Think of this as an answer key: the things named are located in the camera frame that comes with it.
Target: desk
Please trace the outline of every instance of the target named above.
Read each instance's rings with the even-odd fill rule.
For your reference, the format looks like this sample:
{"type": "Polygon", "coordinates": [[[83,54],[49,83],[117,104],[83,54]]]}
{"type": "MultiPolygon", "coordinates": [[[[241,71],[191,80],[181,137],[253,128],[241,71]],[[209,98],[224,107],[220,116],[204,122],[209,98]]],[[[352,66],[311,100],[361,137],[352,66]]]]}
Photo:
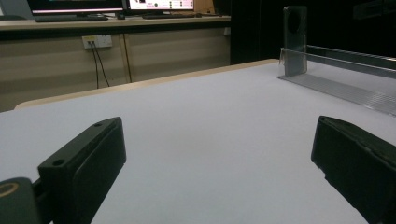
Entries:
{"type": "Polygon", "coordinates": [[[98,120],[122,117],[128,161],[93,223],[365,223],[310,160],[319,115],[396,145],[396,119],[276,78],[277,63],[0,114],[0,178],[98,120]]]}
{"type": "MultiPolygon", "coordinates": [[[[230,20],[0,21],[0,111],[96,89],[95,61],[83,35],[111,35],[113,47],[99,49],[110,86],[229,65],[224,27],[230,20]]],[[[99,75],[100,88],[106,87],[99,75]]]]}

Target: white table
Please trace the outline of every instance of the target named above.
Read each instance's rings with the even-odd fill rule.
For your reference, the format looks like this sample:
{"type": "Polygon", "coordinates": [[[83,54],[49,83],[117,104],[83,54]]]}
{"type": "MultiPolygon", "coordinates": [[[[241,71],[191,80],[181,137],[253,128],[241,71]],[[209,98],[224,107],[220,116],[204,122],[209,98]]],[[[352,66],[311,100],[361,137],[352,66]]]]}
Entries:
{"type": "Polygon", "coordinates": [[[0,179],[122,117],[127,163],[93,223],[365,223],[310,160],[319,115],[396,145],[396,119],[276,78],[277,63],[0,114],[0,179]]]}

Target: electrical socket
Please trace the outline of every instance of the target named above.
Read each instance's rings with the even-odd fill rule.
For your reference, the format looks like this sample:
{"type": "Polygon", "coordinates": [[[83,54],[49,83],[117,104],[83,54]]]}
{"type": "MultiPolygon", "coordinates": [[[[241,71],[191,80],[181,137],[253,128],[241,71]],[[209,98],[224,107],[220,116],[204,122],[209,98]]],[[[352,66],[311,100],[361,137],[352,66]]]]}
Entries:
{"type": "Polygon", "coordinates": [[[91,48],[89,42],[93,42],[97,48],[110,48],[113,46],[111,35],[84,35],[82,37],[84,49],[91,48]]]}

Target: black cable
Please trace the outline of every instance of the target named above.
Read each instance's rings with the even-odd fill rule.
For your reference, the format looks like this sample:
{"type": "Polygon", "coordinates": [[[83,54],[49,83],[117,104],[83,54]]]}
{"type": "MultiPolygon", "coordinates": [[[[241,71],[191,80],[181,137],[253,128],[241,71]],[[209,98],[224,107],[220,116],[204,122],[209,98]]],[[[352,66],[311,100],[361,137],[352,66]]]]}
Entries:
{"type": "Polygon", "coordinates": [[[99,89],[99,72],[98,72],[98,62],[96,61],[95,51],[93,49],[92,41],[88,41],[88,44],[91,46],[93,58],[95,59],[95,68],[96,68],[96,89],[99,89]]]}
{"type": "Polygon", "coordinates": [[[106,81],[106,83],[107,83],[107,86],[110,87],[110,84],[108,84],[107,77],[106,77],[106,74],[105,74],[105,69],[103,68],[102,59],[100,58],[100,55],[99,55],[98,49],[97,49],[97,47],[96,47],[96,45],[95,45],[95,42],[92,42],[92,44],[93,44],[93,48],[95,49],[96,55],[98,56],[100,65],[101,65],[101,67],[102,67],[103,77],[105,78],[105,81],[106,81]]]}

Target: keyboard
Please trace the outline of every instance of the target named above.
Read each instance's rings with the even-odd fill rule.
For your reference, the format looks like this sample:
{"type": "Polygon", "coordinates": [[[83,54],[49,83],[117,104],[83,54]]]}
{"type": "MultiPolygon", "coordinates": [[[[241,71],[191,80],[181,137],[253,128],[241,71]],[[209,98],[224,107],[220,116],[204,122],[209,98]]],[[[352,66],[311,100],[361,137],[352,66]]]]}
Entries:
{"type": "Polygon", "coordinates": [[[166,14],[166,15],[145,15],[142,16],[145,20],[160,20],[160,19],[183,19],[183,18],[194,18],[195,15],[183,15],[183,14],[166,14]]]}
{"type": "Polygon", "coordinates": [[[108,21],[108,17],[41,17],[36,22],[58,22],[58,21],[108,21]]]}

